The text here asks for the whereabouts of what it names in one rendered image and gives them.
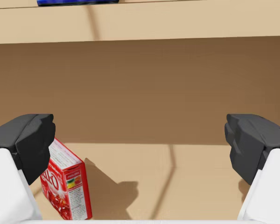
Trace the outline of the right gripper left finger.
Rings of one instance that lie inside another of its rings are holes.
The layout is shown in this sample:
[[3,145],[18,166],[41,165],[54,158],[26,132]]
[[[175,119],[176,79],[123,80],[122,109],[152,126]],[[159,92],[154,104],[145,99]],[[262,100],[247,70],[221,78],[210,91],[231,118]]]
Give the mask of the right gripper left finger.
[[41,220],[30,185],[47,169],[53,114],[25,114],[0,126],[0,221]]

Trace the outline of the blue flat can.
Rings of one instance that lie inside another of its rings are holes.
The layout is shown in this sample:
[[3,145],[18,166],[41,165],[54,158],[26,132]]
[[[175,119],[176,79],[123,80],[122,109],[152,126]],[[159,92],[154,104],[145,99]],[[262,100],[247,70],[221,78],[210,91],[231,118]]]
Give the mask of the blue flat can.
[[119,3],[119,0],[37,0],[39,7]]

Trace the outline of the pale wooden shelf unit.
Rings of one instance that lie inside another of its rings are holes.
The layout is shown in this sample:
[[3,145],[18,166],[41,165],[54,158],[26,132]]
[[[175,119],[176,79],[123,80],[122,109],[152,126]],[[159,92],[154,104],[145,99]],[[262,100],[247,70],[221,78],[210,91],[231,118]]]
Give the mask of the pale wooden shelf unit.
[[235,220],[229,113],[280,126],[280,0],[0,0],[0,126],[52,113],[93,220]]

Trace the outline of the red and white carton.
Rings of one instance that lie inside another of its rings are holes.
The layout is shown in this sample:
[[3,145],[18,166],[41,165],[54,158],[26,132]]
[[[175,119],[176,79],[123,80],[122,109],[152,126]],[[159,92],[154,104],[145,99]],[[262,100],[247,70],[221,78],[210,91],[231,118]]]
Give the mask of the red and white carton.
[[49,153],[48,167],[40,176],[43,194],[65,220],[92,218],[85,163],[58,139]]

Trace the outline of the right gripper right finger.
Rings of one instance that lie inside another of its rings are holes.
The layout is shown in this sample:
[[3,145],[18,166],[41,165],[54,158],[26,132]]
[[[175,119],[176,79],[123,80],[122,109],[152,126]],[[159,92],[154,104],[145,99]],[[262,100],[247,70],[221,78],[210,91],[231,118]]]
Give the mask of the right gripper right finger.
[[254,114],[228,114],[232,168],[249,185],[238,220],[280,220],[280,126]]

